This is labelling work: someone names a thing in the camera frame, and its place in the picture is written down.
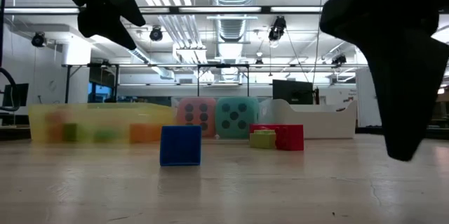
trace colorful toy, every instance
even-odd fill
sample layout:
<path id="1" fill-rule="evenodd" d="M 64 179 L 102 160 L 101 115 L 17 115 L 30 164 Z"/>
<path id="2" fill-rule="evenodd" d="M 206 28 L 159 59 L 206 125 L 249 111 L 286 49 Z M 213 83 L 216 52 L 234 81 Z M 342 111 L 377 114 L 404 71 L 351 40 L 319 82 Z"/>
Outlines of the colorful toy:
<path id="1" fill-rule="evenodd" d="M 114 129 L 98 129 L 93 135 L 94 143 L 110 143 L 116 139 L 117 132 Z"/>
<path id="2" fill-rule="evenodd" d="M 302 125 L 251 124 L 250 132 L 255 130 L 275 130 L 278 150 L 304 150 L 304 128 Z"/>
<path id="3" fill-rule="evenodd" d="M 199 165 L 201 163 L 200 126 L 163 126 L 161 166 Z"/>
<path id="4" fill-rule="evenodd" d="M 77 141 L 77 131 L 78 124 L 76 123 L 65 123 L 62 125 L 62 140 L 66 142 L 76 142 Z"/>
<path id="5" fill-rule="evenodd" d="M 177 107 L 176 122 L 178 125 L 199 125 L 203 137 L 215 136 L 215 99 L 183 98 Z"/>
<path id="6" fill-rule="evenodd" d="M 276 132 L 274 130 L 256 130 L 250 133 L 250 147 L 276 149 Z"/>
<path id="7" fill-rule="evenodd" d="M 215 111 L 215 126 L 221 138 L 248 138 L 250 124 L 259 120 L 257 98 L 220 98 Z"/>
<path id="8" fill-rule="evenodd" d="M 150 143 L 161 139 L 161 124 L 134 123 L 129 126 L 129 143 Z"/>

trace red block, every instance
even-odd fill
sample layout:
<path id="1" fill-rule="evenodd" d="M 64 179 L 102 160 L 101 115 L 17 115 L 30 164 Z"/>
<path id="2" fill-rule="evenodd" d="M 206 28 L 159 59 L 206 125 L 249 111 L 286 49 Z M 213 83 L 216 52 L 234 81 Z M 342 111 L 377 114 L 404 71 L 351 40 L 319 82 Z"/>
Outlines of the red block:
<path id="1" fill-rule="evenodd" d="M 201 126 L 203 137 L 215 136 L 214 98 L 183 98 L 177 107 L 176 122 L 181 126 Z"/>
<path id="2" fill-rule="evenodd" d="M 304 150 L 304 127 L 302 125 L 251 124 L 250 132 L 254 133 L 254 130 L 275 130 L 278 150 Z"/>

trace fluorescent light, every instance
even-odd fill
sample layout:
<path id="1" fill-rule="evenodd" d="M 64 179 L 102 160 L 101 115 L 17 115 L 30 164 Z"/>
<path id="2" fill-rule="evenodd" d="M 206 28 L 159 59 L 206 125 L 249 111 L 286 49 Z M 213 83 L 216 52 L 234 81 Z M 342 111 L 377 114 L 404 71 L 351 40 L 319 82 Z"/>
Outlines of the fluorescent light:
<path id="1" fill-rule="evenodd" d="M 320 6 L 280 6 L 272 7 L 272 13 L 320 13 L 323 10 Z"/>
<path id="2" fill-rule="evenodd" d="M 208 20 L 257 20 L 257 16 L 207 16 Z"/>
<path id="3" fill-rule="evenodd" d="M 193 64 L 188 65 L 179 64 L 179 65 L 157 65 L 157 67 L 198 67 L 198 66 Z"/>
<path id="4" fill-rule="evenodd" d="M 139 49 L 128 50 L 131 55 L 134 55 L 137 59 L 141 60 L 143 63 L 149 63 L 149 58 Z"/>
<path id="5" fill-rule="evenodd" d="M 174 86 L 177 84 L 149 84 L 150 86 Z"/>
<path id="6" fill-rule="evenodd" d="M 169 13 L 170 9 L 167 7 L 140 7 L 140 12 L 145 13 Z"/>
<path id="7" fill-rule="evenodd" d="M 64 14 L 73 15 L 78 14 L 79 9 L 71 8 L 34 8 L 34 7 L 8 7 L 5 8 L 5 14 Z"/>
<path id="8" fill-rule="evenodd" d="M 257 6 L 209 6 L 180 7 L 181 13 L 259 13 L 262 8 Z"/>
<path id="9" fill-rule="evenodd" d="M 120 86 L 146 86 L 146 84 L 119 84 Z"/>
<path id="10" fill-rule="evenodd" d="M 148 67 L 146 64 L 136 65 L 136 64 L 125 64 L 125 65 L 119 65 L 120 67 Z"/>
<path id="11" fill-rule="evenodd" d="M 250 65 L 250 67 L 290 67 L 290 65 L 276 64 L 276 65 Z"/>

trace blue cube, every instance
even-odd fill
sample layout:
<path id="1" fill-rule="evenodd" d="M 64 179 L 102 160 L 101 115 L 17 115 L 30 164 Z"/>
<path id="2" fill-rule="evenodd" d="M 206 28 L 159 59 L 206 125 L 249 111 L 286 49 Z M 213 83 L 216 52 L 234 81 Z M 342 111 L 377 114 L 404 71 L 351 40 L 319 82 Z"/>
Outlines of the blue cube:
<path id="1" fill-rule="evenodd" d="M 162 126 L 161 166 L 199 165 L 201 126 Z"/>

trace large foam dice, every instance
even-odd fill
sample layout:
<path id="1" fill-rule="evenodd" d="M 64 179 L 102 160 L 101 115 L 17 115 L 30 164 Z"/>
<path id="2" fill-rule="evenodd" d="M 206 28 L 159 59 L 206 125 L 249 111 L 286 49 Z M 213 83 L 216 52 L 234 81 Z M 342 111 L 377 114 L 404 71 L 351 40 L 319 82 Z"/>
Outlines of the large foam dice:
<path id="1" fill-rule="evenodd" d="M 248 139 L 250 124 L 259 121 L 259 102 L 256 98 L 220 98 L 215 110 L 215 127 L 220 138 Z"/>

